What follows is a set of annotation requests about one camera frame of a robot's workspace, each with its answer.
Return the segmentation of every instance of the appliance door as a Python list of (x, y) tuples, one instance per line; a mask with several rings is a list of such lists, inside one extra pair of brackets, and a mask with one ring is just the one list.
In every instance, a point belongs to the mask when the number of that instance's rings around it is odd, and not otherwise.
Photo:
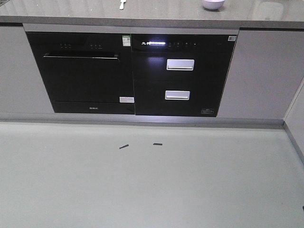
[(136, 115), (215, 117), (234, 47), (228, 35), (132, 35)]
[(137, 115), (215, 117), (221, 99), (218, 83), (135, 81)]
[(134, 114), (131, 51), (121, 34), (28, 38), (55, 112)]

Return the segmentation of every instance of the floor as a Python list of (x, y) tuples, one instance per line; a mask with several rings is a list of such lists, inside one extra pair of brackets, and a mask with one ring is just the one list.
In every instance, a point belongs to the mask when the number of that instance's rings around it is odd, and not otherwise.
[(284, 130), (0, 123), (0, 228), (303, 228), (303, 205)]

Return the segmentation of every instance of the gray cabinet door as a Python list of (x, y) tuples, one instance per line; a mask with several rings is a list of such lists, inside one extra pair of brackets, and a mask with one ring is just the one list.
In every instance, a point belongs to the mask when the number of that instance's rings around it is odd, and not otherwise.
[(0, 27), (0, 113), (54, 113), (23, 27)]
[(241, 30), (218, 117), (283, 119), (304, 75), (304, 32)]

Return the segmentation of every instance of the brand logo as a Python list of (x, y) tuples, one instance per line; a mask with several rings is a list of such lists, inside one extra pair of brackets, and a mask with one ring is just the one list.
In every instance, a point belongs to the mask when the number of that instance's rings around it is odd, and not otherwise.
[(200, 112), (201, 114), (212, 115), (214, 114), (213, 108), (203, 108)]

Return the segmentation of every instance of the gray countertop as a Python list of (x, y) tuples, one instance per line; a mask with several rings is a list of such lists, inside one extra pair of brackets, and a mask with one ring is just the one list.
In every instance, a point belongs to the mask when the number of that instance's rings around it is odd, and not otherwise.
[(0, 22), (172, 28), (304, 29), (304, 0), (226, 0), (208, 11), (201, 0), (10, 0)]

